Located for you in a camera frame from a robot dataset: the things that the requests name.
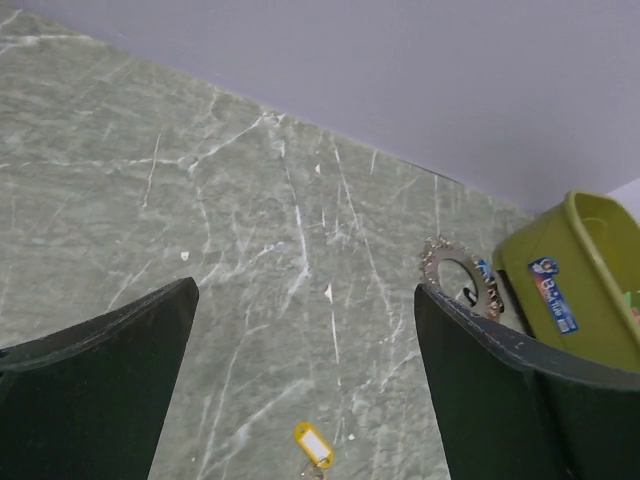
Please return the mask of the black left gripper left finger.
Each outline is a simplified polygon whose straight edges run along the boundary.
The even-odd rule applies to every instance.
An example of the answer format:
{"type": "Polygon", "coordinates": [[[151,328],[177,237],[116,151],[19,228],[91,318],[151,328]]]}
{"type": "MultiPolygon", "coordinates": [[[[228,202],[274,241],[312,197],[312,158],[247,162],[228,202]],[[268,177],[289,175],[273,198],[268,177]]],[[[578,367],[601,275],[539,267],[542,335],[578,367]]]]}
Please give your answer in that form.
{"type": "Polygon", "coordinates": [[[198,300],[182,278],[2,349],[2,478],[147,478],[198,300]]]}

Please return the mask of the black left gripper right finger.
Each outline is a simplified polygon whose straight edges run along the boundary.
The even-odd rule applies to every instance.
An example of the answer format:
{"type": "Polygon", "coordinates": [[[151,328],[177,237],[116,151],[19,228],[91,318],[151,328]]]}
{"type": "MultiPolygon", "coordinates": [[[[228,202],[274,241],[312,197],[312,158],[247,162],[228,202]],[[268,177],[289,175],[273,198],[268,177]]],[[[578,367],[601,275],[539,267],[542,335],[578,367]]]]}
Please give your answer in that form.
{"type": "Polygon", "coordinates": [[[545,345],[426,283],[414,317],[451,478],[638,478],[638,374],[545,345]]]}

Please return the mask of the round metal key organizer disc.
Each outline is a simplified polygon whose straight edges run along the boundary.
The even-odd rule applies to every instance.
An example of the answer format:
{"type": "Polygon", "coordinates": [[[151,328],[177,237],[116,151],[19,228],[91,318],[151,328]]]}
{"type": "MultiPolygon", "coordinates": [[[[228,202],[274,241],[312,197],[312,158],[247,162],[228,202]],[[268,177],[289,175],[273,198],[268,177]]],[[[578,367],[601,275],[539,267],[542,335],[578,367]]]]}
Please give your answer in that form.
{"type": "Polygon", "coordinates": [[[482,259],[463,245],[447,240],[443,236],[426,240],[421,254],[423,280],[449,297],[462,303],[471,311],[490,320],[498,321],[504,312],[504,303],[494,276],[485,282],[476,269],[475,262],[482,259]],[[475,288],[478,303],[471,307],[462,294],[464,287],[475,288]]]}

